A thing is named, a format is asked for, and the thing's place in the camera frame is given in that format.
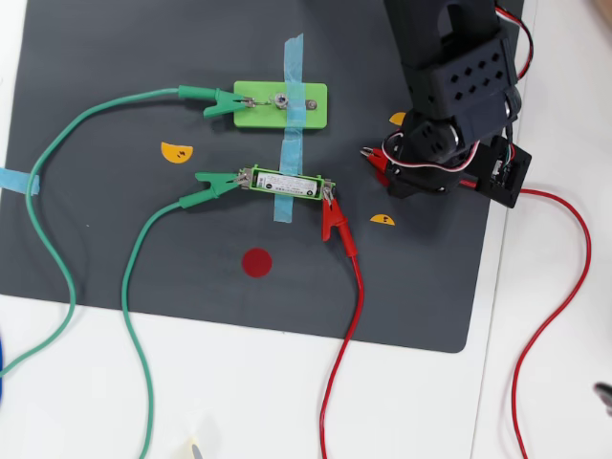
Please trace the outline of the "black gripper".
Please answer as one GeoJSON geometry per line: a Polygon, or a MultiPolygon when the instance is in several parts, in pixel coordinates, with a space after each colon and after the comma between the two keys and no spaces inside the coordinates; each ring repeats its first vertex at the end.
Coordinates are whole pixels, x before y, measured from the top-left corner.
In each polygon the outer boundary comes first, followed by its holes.
{"type": "Polygon", "coordinates": [[[446,172],[438,168],[407,168],[396,164],[386,167],[389,181],[387,193],[395,198],[408,198],[421,192],[451,192],[466,176],[464,172],[446,172]]]}

